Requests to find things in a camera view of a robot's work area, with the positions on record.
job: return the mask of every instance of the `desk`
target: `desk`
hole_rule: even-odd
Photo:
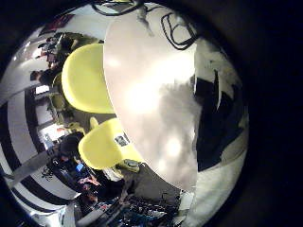
[[[168,183],[192,191],[194,129],[201,112],[189,84],[195,45],[178,51],[169,44],[160,25],[167,12],[148,14],[153,37],[135,12],[116,17],[105,37],[103,67],[115,113],[146,163]],[[187,38],[178,32],[178,41]]]

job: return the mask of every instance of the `white table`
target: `white table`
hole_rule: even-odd
[[[192,191],[197,174],[194,129],[201,112],[189,85],[195,45],[178,51],[169,44],[160,25],[167,12],[148,14],[153,37],[135,12],[116,17],[105,37],[103,66],[116,115],[136,149],[160,177]],[[176,39],[187,38],[178,32]]]

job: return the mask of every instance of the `chair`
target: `chair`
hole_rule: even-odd
[[[112,167],[125,160],[143,162],[117,118],[104,121],[87,133],[79,143],[79,153],[81,159],[94,169]]]
[[[88,44],[72,52],[62,70],[62,88],[76,109],[96,114],[113,114],[103,76],[103,44]]]

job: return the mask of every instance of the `table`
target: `table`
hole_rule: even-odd
[[[136,12],[116,17],[105,37],[103,67],[115,113],[146,163],[168,183],[192,191],[197,174],[194,130],[201,113],[189,83],[195,45],[178,51],[169,44],[160,24],[168,12],[148,14],[153,37],[136,20]],[[176,39],[186,38],[180,29]]]

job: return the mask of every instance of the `black cable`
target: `black cable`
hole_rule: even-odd
[[[121,12],[117,12],[117,13],[104,12],[97,7],[97,6],[103,6],[106,3],[113,3],[113,4],[117,4],[117,5],[121,5],[121,4],[134,4],[134,5],[122,10]],[[95,12],[97,12],[103,16],[121,16],[121,15],[127,14],[129,12],[132,12],[136,9],[141,8],[142,6],[144,6],[144,2],[142,0],[138,0],[138,1],[131,0],[130,2],[95,1],[94,3],[91,4],[91,6]]]
[[[151,12],[151,11],[153,11],[154,9],[160,9],[160,8],[163,8],[163,7],[154,7],[154,8],[150,8],[150,9],[147,10],[147,12]]]
[[[174,30],[179,26],[179,25],[176,25],[174,27],[172,27],[171,25],[171,22],[170,22],[170,16],[171,14],[173,14],[172,12],[164,15],[162,18],[161,18],[161,26],[162,26],[162,29],[164,31],[164,34],[167,38],[167,40],[169,41],[169,43],[177,50],[186,50],[188,49],[200,36],[201,34],[197,33],[197,34],[194,34],[192,37],[190,37],[189,39],[183,41],[183,42],[176,42],[174,37],[173,37],[173,32]],[[169,30],[170,30],[170,33],[168,34],[168,32],[166,31],[166,28],[165,28],[165,25],[164,25],[164,21],[167,20],[167,23],[169,25]],[[192,34],[192,30],[189,26],[189,24],[187,24],[187,30],[189,32],[189,34]]]

